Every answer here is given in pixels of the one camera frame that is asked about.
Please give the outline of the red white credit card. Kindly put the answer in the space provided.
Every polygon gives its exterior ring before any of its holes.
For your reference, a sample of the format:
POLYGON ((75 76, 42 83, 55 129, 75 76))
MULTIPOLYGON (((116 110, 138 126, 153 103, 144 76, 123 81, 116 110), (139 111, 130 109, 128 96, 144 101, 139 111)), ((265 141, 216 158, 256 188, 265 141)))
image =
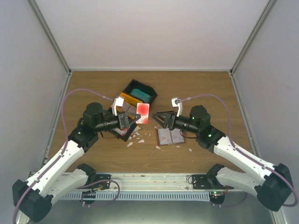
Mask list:
POLYGON ((137 103, 136 113, 141 117, 136 121, 137 124, 148 124, 150 105, 147 103, 137 103))

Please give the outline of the brown leather card holder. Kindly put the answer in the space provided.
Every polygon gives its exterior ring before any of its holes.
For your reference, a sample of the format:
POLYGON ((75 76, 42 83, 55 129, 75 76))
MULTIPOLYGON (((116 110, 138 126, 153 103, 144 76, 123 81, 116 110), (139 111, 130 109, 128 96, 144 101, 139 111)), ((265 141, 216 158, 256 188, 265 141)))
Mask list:
POLYGON ((169 130, 168 128, 156 129, 158 146, 185 143, 185 137, 179 129, 169 130))

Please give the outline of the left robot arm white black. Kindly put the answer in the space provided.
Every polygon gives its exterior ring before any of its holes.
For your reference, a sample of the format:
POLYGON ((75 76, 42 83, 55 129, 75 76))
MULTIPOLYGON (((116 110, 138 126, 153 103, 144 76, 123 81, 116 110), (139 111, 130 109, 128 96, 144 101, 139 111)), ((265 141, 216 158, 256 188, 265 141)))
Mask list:
POLYGON ((114 104, 112 112, 108 112, 100 103, 88 104, 76 128, 66 135, 62 148, 27 180, 13 184, 14 224, 39 222, 68 192, 95 186, 94 170, 85 164, 66 177, 61 176, 97 142, 99 133, 129 128, 141 117, 136 113, 117 112, 116 107, 114 104))

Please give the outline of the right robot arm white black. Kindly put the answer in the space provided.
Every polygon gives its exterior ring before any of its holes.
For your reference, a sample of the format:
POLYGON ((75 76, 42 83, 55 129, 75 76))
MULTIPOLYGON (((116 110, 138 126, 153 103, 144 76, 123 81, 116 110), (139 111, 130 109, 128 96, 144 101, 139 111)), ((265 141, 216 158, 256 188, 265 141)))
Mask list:
POLYGON ((204 106, 194 106, 188 117, 174 111, 158 112, 152 118, 163 128, 178 129, 196 135, 196 142, 239 167, 235 172, 216 164, 207 173, 207 184, 212 189, 221 185, 233 187, 255 196, 261 205, 279 211, 294 187, 289 168, 274 165, 235 144, 225 133, 211 125, 211 116, 204 106))

